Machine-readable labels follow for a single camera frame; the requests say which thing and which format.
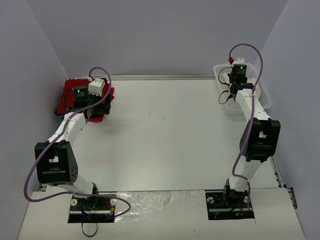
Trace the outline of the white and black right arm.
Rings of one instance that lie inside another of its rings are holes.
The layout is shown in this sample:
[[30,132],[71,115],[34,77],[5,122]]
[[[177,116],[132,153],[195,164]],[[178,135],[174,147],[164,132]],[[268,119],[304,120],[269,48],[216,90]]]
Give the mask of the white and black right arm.
[[239,202],[248,202],[250,181],[257,169],[275,154],[281,124],[273,120],[256,96],[256,83],[248,82],[247,66],[235,63],[231,67],[229,92],[239,104],[247,125],[239,142],[239,155],[232,167],[222,193],[222,202],[229,207]]

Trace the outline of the white t-shirt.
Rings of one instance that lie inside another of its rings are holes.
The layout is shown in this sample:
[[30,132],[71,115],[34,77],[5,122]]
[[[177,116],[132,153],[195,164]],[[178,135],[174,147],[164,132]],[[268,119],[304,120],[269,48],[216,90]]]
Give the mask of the white t-shirt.
[[[228,76],[229,72],[227,72],[226,70],[222,71],[219,75],[218,75],[218,81],[222,84],[230,84],[230,79]],[[247,78],[247,82],[251,83],[251,84],[255,84],[257,81],[257,77],[252,77],[252,78]]]

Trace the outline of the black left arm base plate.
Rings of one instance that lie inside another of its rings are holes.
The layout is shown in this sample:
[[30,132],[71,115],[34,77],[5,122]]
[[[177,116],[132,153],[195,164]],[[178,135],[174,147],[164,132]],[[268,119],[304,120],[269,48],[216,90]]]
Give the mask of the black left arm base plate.
[[72,196],[68,223],[113,223],[116,204],[116,194],[107,194],[107,197],[87,198]]

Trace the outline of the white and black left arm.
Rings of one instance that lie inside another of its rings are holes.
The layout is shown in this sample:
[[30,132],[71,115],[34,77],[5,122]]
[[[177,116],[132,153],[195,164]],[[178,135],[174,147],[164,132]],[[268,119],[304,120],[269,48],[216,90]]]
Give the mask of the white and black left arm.
[[32,170],[36,171],[39,183],[62,188],[64,194],[83,198],[85,206],[95,209],[101,197],[97,186],[80,176],[73,144],[93,115],[110,113],[112,87],[99,79],[97,84],[74,87],[72,91],[72,106],[67,107],[56,132],[47,141],[35,145]]

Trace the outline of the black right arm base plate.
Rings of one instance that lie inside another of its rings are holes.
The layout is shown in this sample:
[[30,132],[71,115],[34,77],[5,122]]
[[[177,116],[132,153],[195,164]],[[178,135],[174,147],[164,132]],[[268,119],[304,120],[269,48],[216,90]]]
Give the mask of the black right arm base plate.
[[227,202],[222,190],[205,191],[207,218],[209,221],[254,219],[255,214],[243,200]]

